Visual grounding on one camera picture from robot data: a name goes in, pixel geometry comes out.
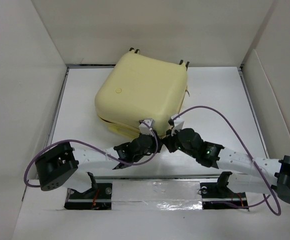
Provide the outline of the yellow hard-shell suitcase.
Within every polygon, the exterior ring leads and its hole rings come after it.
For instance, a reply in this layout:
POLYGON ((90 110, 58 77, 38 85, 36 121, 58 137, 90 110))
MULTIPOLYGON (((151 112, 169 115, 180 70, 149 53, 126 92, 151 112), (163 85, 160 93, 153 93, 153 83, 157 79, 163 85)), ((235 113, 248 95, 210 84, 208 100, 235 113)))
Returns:
POLYGON ((130 48, 114 66, 94 98, 95 111, 109 130, 135 137, 141 120, 153 119, 160 137, 182 108, 189 62, 166 62, 130 48))

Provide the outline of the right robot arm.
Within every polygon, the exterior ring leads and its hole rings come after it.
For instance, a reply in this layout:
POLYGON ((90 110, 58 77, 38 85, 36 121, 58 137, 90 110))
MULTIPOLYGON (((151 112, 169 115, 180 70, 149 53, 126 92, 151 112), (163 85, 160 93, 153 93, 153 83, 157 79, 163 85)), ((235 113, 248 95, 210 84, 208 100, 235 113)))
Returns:
POLYGON ((250 192, 277 197, 290 204, 290 156, 282 159, 256 157, 233 151, 220 144, 204 141, 191 128, 168 131, 162 140, 168 151, 181 151, 206 168, 222 170, 216 191, 222 197, 250 192))

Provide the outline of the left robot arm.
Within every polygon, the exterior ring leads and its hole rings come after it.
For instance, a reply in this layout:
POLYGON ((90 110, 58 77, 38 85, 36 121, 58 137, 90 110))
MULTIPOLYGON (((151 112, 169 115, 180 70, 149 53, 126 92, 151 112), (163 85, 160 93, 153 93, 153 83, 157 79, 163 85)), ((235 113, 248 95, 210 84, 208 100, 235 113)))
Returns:
POLYGON ((144 165, 162 145, 157 135, 146 134, 104 150, 75 139, 58 141, 33 159, 38 187, 47 192, 64 186, 92 198, 97 191, 93 177, 98 169, 115 171, 144 165))

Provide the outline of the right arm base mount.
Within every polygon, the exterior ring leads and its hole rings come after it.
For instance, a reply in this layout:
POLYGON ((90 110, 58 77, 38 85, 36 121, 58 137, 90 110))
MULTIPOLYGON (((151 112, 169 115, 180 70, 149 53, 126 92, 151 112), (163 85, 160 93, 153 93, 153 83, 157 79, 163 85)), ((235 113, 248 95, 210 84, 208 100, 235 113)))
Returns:
POLYGON ((219 190, 216 182, 201 182, 197 193, 202 198, 204 210, 235 210, 248 206, 245 192, 234 193, 227 188, 219 190))

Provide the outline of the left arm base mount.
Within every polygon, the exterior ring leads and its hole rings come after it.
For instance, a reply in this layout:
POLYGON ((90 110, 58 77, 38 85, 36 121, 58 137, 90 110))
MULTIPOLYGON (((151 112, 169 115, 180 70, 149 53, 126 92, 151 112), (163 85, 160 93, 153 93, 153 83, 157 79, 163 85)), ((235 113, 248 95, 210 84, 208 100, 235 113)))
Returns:
POLYGON ((69 189, 64 208, 67 210, 111 210, 112 190, 111 182, 98 182, 96 189, 84 193, 69 189))

